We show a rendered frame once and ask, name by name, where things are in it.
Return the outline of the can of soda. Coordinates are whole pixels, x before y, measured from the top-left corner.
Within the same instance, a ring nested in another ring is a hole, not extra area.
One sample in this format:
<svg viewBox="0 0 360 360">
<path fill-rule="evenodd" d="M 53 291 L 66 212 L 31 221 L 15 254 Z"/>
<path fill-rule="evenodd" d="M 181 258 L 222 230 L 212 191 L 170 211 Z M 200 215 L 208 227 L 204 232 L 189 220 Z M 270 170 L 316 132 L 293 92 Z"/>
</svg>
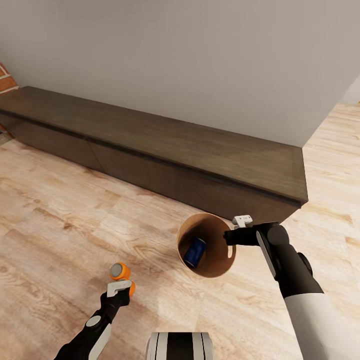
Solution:
<svg viewBox="0 0 360 360">
<path fill-rule="evenodd" d="M 207 243 L 199 237 L 196 237 L 187 249 L 183 261 L 192 268 L 196 268 L 207 248 Z"/>
<path fill-rule="evenodd" d="M 130 280 L 130 279 L 129 278 L 121 278 L 117 282 L 126 281 L 126 280 Z M 134 294 L 135 289 L 136 289 L 135 283 L 132 281 L 132 285 L 129 288 L 129 296 L 130 297 Z"/>
<path fill-rule="evenodd" d="M 121 278 L 130 278 L 131 270 L 122 262 L 117 262 L 111 267 L 109 275 L 113 280 L 118 281 Z"/>
</svg>

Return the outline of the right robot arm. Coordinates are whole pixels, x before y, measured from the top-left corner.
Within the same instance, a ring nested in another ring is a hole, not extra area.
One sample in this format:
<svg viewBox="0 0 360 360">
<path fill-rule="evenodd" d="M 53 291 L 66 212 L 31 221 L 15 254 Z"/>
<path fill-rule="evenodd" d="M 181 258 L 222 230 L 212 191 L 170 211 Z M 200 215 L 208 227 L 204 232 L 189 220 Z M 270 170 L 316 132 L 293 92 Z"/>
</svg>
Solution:
<svg viewBox="0 0 360 360">
<path fill-rule="evenodd" d="M 247 227 L 250 215 L 235 216 L 224 238 L 230 246 L 258 246 L 287 306 L 303 360 L 360 360 L 360 343 L 325 296 L 304 254 L 290 244 L 286 229 L 275 222 Z"/>
</svg>

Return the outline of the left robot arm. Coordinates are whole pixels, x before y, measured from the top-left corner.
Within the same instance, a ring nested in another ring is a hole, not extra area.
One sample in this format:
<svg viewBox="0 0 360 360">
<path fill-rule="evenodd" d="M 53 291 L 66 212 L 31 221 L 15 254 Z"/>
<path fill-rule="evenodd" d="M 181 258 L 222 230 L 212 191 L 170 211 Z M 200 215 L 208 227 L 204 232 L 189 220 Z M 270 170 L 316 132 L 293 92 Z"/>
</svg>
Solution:
<svg viewBox="0 0 360 360">
<path fill-rule="evenodd" d="M 70 343 L 63 345 L 54 360 L 97 360 L 111 336 L 111 323 L 120 307 L 130 303 L 131 280 L 110 282 L 100 296 L 101 308 L 85 323 Z"/>
</svg>

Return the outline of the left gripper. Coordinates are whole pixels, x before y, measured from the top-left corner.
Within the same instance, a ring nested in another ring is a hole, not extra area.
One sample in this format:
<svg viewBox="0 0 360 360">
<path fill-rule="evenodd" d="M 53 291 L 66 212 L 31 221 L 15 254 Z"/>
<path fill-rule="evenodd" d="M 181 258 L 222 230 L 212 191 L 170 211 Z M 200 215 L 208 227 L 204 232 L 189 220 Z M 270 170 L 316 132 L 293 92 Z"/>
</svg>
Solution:
<svg viewBox="0 0 360 360">
<path fill-rule="evenodd" d="M 107 292 L 100 296 L 101 308 L 105 305 L 112 305 L 117 314 L 120 307 L 128 306 L 130 303 L 129 289 L 119 290 L 115 296 L 107 297 Z"/>
</svg>

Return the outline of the trash can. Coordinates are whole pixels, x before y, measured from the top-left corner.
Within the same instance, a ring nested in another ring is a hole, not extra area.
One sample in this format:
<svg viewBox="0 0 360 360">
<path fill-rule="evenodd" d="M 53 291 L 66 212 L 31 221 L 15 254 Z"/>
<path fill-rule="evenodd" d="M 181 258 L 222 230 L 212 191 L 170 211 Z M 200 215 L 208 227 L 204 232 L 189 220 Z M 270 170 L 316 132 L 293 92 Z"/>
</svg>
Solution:
<svg viewBox="0 0 360 360">
<path fill-rule="evenodd" d="M 225 231 L 231 231 L 229 225 L 215 214 L 200 212 L 189 216 L 180 226 L 176 237 L 176 246 L 181 262 L 194 274 L 215 279 L 226 274 L 233 266 L 237 256 L 237 245 L 229 246 L 224 238 Z M 184 262 L 184 255 L 195 238 L 206 242 L 206 249 L 196 268 Z"/>
</svg>

